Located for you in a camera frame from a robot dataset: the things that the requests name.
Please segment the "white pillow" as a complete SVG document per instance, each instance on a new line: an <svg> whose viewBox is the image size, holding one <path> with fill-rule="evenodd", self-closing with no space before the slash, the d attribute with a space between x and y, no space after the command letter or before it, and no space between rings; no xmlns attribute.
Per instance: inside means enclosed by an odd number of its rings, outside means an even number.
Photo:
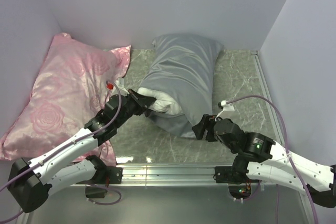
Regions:
<svg viewBox="0 0 336 224"><path fill-rule="evenodd" d="M138 88L137 93L156 99L156 101L149 107L149 109L154 112L164 113L168 115L184 114L184 111L182 110L178 102L170 95L162 91L140 87Z"/></svg>

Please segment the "grey pillowcase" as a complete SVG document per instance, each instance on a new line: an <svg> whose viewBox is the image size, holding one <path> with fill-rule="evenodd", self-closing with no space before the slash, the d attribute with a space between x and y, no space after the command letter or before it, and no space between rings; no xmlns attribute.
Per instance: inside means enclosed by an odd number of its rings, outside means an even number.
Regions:
<svg viewBox="0 0 336 224"><path fill-rule="evenodd" d="M191 34L168 34L153 39L155 59L139 85L174 98L184 114L168 115L152 110L146 117L178 137L194 138L192 127L204 114L212 114L215 63L223 45Z"/></svg>

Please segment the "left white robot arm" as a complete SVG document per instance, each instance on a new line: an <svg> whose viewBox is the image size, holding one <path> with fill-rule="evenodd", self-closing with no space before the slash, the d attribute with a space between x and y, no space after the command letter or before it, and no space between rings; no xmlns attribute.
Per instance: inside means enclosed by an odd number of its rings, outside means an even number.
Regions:
<svg viewBox="0 0 336 224"><path fill-rule="evenodd" d="M129 118L142 115L155 101L154 97L131 89L125 95L118 91L74 136L28 162L17 160L4 187L21 210L29 213L39 208L49 196L68 186L90 180L102 182L106 178L107 166L98 156L90 155L74 165L72 162L109 141Z"/></svg>

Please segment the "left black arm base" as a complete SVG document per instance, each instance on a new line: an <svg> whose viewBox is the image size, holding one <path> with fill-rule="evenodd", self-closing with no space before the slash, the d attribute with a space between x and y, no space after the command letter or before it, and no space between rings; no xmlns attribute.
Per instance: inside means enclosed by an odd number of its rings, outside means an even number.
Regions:
<svg viewBox="0 0 336 224"><path fill-rule="evenodd" d="M109 187L110 185L120 184L122 180L123 168L107 167L102 171L98 171L88 182L89 184ZM85 195L89 199L103 199L108 193L107 189L100 189L97 187L86 186Z"/></svg>

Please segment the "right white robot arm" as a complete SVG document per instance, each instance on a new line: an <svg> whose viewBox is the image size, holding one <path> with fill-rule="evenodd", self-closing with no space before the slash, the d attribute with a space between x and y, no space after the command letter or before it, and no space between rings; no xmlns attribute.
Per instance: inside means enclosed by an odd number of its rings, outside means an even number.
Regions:
<svg viewBox="0 0 336 224"><path fill-rule="evenodd" d="M297 155L256 132L245 132L231 119L203 115L192 127L198 140L220 142L235 154L230 167L215 167L217 183L242 184L263 180L309 193L313 203L335 207L335 166L326 166Z"/></svg>

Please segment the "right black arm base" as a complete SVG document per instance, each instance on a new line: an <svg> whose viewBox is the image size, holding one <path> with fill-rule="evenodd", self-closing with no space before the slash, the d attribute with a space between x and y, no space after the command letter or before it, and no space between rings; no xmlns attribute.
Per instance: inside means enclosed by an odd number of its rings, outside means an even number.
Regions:
<svg viewBox="0 0 336 224"><path fill-rule="evenodd" d="M213 179L217 184L227 184L229 194L238 200L246 200L252 194L251 180L231 166L215 166Z"/></svg>

